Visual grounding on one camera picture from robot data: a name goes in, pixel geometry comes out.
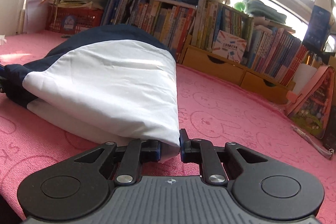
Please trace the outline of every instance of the white fabric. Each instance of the white fabric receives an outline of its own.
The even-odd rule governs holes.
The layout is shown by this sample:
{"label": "white fabric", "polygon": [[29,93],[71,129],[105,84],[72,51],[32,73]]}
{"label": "white fabric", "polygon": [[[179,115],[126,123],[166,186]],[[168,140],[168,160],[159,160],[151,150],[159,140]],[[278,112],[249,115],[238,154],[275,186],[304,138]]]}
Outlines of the white fabric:
{"label": "white fabric", "polygon": [[165,50],[132,40],[82,46],[22,85],[39,97],[29,110],[80,137],[157,139],[169,145],[165,160],[179,153],[176,64]]}

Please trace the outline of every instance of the white card with pencil illustrations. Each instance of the white card with pencil illustrations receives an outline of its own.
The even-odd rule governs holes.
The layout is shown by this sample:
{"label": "white card with pencil illustrations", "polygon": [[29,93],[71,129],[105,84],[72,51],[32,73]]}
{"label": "white card with pencil illustrations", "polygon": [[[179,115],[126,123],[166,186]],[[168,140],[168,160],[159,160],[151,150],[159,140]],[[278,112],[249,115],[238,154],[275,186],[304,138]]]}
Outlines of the white card with pencil illustrations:
{"label": "white card with pencil illustrations", "polygon": [[224,31],[219,31],[212,53],[240,63],[246,48],[246,40]]}

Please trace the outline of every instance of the wooden drawer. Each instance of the wooden drawer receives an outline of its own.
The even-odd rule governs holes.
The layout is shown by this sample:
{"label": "wooden drawer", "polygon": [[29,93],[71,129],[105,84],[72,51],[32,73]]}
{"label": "wooden drawer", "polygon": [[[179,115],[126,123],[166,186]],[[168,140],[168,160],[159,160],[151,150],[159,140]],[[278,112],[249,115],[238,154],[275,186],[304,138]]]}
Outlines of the wooden drawer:
{"label": "wooden drawer", "polygon": [[246,72],[240,87],[244,90],[260,94],[273,103],[287,103],[286,94],[288,90],[285,87],[274,85],[249,72]]}
{"label": "wooden drawer", "polygon": [[241,83],[244,73],[241,68],[192,48],[187,49],[182,65],[237,85]]}

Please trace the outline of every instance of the gray ribbed plate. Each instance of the gray ribbed plate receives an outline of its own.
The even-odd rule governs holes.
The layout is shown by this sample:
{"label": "gray ribbed plate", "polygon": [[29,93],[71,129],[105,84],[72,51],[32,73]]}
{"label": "gray ribbed plate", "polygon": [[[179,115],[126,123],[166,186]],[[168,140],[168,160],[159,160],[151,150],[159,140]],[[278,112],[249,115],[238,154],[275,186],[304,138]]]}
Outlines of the gray ribbed plate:
{"label": "gray ribbed plate", "polygon": [[[29,218],[28,224],[43,222]],[[279,223],[249,215],[224,187],[209,186],[199,176],[142,177],[132,186],[116,188],[95,213],[73,224],[266,224]],[[295,223],[316,224],[315,218]]]}

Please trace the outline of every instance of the silver screw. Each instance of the silver screw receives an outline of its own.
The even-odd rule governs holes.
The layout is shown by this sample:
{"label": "silver screw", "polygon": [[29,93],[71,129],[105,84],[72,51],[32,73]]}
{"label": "silver screw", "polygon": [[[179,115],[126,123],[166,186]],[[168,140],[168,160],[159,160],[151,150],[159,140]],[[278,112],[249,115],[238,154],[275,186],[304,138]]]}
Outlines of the silver screw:
{"label": "silver screw", "polygon": [[130,183],[130,182],[132,182],[132,180],[133,180],[133,177],[130,176],[130,175],[119,175],[119,176],[117,176],[117,181],[119,183]]}
{"label": "silver screw", "polygon": [[209,180],[213,183],[222,183],[225,181],[225,177],[222,175],[211,175],[209,176]]}

